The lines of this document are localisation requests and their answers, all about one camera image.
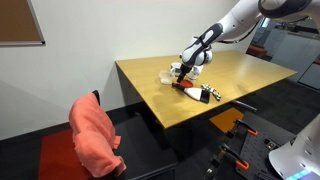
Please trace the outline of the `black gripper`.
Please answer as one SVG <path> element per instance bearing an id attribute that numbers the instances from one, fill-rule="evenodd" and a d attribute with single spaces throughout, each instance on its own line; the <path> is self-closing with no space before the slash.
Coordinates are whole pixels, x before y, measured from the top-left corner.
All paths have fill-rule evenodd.
<path id="1" fill-rule="evenodd" d="M 177 83 L 181 83 L 181 81 L 183 80 L 183 78 L 186 76 L 187 73 L 189 73 L 191 71 L 191 67 L 186 66 L 184 64 L 182 64 L 180 66 L 180 75 L 177 79 Z"/>

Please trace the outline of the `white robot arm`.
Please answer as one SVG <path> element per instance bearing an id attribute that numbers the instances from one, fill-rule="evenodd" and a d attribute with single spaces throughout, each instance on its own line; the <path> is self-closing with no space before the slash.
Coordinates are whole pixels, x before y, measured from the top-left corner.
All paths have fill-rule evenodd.
<path id="1" fill-rule="evenodd" d="M 180 54 L 182 65 L 177 82 L 180 83 L 193 66 L 212 61 L 212 43 L 231 44 L 233 38 L 244 34 L 263 17 L 282 22 L 297 22 L 311 17 L 320 28 L 320 0 L 239 0 L 222 19 L 195 37 Z"/>

